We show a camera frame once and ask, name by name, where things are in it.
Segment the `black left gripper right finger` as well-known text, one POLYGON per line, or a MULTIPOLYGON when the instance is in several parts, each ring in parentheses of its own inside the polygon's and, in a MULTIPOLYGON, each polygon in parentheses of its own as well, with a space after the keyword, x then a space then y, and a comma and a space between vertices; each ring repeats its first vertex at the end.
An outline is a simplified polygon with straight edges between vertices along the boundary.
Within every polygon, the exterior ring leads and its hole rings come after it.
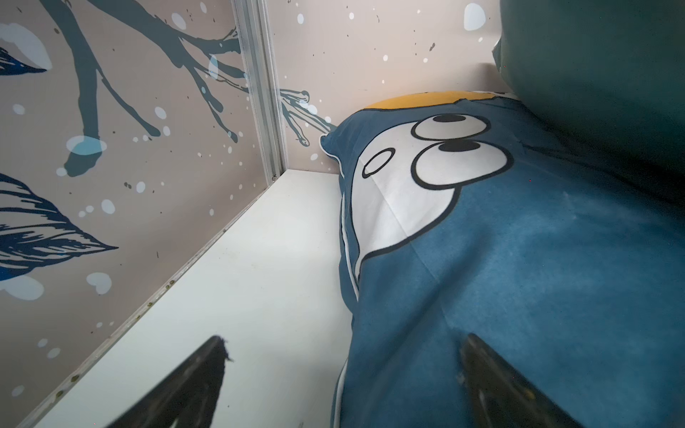
POLYGON ((460 355, 477 427, 582 427, 474 333, 460 355))

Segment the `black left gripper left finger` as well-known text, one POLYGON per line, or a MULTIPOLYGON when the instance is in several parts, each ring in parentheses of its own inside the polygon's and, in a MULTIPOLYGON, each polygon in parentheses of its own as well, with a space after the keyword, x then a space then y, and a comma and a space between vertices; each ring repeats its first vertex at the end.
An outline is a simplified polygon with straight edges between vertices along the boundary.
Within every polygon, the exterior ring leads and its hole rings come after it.
POLYGON ((224 339, 210 337, 109 427, 211 426, 228 361, 224 339))

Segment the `blue cartoon pillow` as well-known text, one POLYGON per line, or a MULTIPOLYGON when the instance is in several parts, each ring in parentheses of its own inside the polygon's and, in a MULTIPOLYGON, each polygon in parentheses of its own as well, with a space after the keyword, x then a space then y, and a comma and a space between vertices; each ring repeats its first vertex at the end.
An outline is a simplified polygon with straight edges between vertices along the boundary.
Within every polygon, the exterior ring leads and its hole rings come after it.
POLYGON ((581 426, 683 426, 683 175, 486 93, 387 100, 319 144, 352 315, 332 426, 473 426, 469 335, 581 426))

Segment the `teal cat pillow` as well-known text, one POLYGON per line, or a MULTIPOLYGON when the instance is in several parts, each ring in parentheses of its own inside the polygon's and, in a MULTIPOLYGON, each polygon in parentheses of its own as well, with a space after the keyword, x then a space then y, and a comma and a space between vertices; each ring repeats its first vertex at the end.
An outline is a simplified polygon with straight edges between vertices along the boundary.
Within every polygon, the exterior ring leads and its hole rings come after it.
POLYGON ((684 170, 681 1, 503 1, 499 74, 573 137, 684 170))

